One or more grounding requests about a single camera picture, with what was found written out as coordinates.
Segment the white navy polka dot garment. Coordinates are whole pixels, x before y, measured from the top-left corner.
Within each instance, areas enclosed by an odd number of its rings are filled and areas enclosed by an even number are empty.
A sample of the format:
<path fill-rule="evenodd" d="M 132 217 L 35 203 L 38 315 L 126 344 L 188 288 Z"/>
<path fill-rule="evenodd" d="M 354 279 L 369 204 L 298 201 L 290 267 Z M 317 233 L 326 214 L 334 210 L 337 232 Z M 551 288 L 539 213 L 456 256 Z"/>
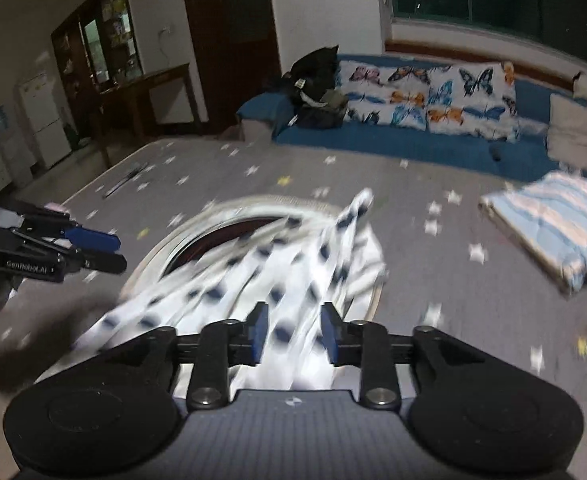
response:
<path fill-rule="evenodd" d="M 269 307 L 259 365 L 234 366 L 232 390 L 316 389 L 336 372 L 321 335 L 330 302 L 347 321 L 369 320 L 386 263 L 366 219 L 374 195 L 364 188 L 348 206 L 258 195 L 214 206 L 160 242 L 133 271 L 120 304 L 73 344 L 72 365 L 160 326 L 180 335 L 243 321 Z"/>

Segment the butterfly print pillow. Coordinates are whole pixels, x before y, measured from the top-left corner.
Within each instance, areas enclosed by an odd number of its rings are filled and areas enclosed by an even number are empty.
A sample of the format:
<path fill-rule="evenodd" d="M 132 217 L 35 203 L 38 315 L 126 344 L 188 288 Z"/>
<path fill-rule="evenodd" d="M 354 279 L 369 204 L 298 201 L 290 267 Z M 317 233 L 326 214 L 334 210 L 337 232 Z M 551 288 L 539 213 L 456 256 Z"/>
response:
<path fill-rule="evenodd" d="M 336 89 L 349 122 L 487 140 L 518 136 L 514 67 L 509 63 L 419 68 L 339 63 Z"/>

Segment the dark wooden door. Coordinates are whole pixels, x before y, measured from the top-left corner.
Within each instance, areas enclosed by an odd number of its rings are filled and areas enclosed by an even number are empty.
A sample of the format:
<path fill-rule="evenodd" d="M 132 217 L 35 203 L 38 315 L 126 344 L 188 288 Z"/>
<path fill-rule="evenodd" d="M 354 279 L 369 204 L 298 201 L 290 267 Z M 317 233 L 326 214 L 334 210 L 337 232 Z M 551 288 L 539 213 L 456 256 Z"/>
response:
<path fill-rule="evenodd" d="M 220 134 L 280 80 L 272 0 L 184 0 L 208 120 Z"/>

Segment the glass display cabinet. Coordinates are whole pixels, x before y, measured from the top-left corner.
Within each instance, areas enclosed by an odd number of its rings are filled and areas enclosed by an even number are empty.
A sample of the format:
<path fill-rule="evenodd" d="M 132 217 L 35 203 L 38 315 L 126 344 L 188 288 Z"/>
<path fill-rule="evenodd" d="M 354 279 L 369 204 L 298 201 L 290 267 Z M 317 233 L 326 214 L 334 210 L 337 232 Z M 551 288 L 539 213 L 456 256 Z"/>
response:
<path fill-rule="evenodd" d="M 51 34 L 64 86 L 103 92 L 143 75 L 129 0 L 85 0 Z"/>

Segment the white refrigerator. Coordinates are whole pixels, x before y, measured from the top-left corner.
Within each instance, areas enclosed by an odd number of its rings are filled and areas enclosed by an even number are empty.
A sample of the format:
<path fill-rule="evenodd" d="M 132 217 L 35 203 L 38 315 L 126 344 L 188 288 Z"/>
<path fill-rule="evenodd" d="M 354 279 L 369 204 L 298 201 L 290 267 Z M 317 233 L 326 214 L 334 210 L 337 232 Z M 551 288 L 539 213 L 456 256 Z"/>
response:
<path fill-rule="evenodd" d="M 18 84 L 18 96 L 36 140 L 40 162 L 45 169 L 71 154 L 62 115 L 54 99 L 54 84 L 47 73 Z"/>

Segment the blue sofa cover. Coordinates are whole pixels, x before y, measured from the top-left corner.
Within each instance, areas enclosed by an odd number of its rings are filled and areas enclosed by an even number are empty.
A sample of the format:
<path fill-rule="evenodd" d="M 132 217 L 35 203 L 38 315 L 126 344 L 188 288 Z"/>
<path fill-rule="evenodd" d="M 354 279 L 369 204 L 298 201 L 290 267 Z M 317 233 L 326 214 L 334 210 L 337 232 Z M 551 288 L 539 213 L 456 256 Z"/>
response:
<path fill-rule="evenodd" d="M 417 68 L 440 67 L 442 64 L 424 60 L 410 61 L 396 56 L 338 54 L 339 61 L 374 62 L 385 68 L 402 65 Z M 551 120 L 551 96 L 557 94 L 587 109 L 587 102 L 574 100 L 567 92 L 549 88 L 537 81 L 518 78 L 515 83 L 519 118 L 540 122 L 544 127 Z M 507 180 L 531 182 L 548 171 L 559 169 L 559 162 L 547 154 L 546 133 L 520 133 L 514 142 L 485 140 L 479 136 L 394 128 L 380 124 L 344 122 L 340 128 L 306 129 L 289 126 L 294 108 L 282 92 L 266 92 L 243 104 L 237 115 L 242 122 L 256 120 L 271 127 L 271 138 L 279 144 L 331 148 L 382 156 L 406 158 L 416 162 L 433 162 L 493 174 Z"/>

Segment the black bag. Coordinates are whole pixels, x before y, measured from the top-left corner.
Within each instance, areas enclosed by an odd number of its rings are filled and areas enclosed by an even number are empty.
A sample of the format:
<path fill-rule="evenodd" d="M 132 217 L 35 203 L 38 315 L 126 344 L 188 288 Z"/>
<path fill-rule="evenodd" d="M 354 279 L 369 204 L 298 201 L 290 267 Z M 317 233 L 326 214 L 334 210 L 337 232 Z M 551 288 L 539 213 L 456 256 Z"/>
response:
<path fill-rule="evenodd" d="M 304 55 L 284 73 L 282 84 L 295 125 L 316 130 L 342 126 L 348 99 L 336 89 L 338 70 L 338 47 L 333 46 Z"/>

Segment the water dispenser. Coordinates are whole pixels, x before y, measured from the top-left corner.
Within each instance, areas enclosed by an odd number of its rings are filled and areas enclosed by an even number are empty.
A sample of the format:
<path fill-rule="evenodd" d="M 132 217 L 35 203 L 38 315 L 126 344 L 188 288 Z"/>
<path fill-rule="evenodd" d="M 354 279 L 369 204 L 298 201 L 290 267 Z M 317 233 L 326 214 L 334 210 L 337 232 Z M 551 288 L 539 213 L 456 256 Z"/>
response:
<path fill-rule="evenodd" d="M 11 105 L 0 105 L 0 153 L 13 184 L 17 188 L 28 186 L 33 181 L 31 168 L 36 159 Z"/>

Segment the round induction cooktop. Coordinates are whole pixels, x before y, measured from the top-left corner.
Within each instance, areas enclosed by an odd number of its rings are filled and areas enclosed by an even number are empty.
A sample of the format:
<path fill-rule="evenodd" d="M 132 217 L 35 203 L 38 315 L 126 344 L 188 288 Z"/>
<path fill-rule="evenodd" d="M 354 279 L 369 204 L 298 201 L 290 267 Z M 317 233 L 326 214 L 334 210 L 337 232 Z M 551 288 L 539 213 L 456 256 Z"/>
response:
<path fill-rule="evenodd" d="M 347 321 L 371 320 L 386 262 L 367 221 L 371 190 L 341 210 L 269 195 L 222 204 L 175 230 L 134 272 L 118 324 L 191 334 L 243 321 L 258 302 L 271 327 L 315 330 L 329 302 Z"/>

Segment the dark wooden table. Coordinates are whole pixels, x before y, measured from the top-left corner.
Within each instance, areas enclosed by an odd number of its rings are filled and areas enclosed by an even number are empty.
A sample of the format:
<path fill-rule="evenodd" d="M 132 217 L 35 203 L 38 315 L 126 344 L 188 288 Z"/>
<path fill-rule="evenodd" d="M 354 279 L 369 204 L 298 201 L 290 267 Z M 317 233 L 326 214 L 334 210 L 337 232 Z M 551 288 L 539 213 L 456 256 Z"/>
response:
<path fill-rule="evenodd" d="M 152 106 L 150 92 L 175 81 L 179 81 L 184 87 L 192 120 L 160 124 L 159 115 Z M 118 84 L 97 93 L 95 98 L 95 140 L 107 168 L 114 164 L 108 154 L 108 146 L 123 136 L 130 136 L 130 142 L 141 148 L 158 136 L 201 136 L 204 133 L 188 63 L 166 70 L 156 70 L 124 84 Z"/>

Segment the grey star pattern mat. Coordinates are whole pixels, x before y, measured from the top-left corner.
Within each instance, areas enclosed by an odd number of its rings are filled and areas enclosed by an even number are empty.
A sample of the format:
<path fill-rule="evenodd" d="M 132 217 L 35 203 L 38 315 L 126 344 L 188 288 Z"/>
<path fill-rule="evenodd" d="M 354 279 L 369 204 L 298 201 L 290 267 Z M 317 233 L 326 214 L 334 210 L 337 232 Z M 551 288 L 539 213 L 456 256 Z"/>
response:
<path fill-rule="evenodd" d="M 375 318 L 407 333 L 430 322 L 539 373 L 579 401 L 585 434 L 571 465 L 587 479 L 587 284 L 558 285 L 479 209 L 505 180 L 380 156 L 269 142 L 161 140 L 110 169 L 98 158 L 63 162 L 24 191 L 59 202 L 92 229 L 115 233 L 136 266 L 174 228 L 251 195 L 343 206 L 363 188 L 387 276 Z"/>

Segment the blue striped folded blanket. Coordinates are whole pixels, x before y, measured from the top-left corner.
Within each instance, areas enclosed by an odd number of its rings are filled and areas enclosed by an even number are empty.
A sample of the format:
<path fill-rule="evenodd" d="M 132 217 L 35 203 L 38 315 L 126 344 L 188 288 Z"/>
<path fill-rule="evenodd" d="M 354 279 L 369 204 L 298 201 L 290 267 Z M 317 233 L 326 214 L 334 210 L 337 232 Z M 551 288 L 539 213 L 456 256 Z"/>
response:
<path fill-rule="evenodd" d="M 556 170 L 521 188 L 485 194 L 479 208 L 567 292 L 587 281 L 587 178 Z"/>

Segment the grey cushion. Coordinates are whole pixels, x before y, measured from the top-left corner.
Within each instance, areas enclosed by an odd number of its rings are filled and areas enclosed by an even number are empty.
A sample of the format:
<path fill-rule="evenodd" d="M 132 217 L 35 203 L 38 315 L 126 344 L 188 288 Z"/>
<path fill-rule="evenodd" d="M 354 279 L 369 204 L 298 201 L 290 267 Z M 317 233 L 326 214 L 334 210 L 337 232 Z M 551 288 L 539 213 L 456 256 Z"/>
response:
<path fill-rule="evenodd" d="M 547 129 L 547 152 L 551 159 L 587 171 L 587 107 L 553 94 Z"/>

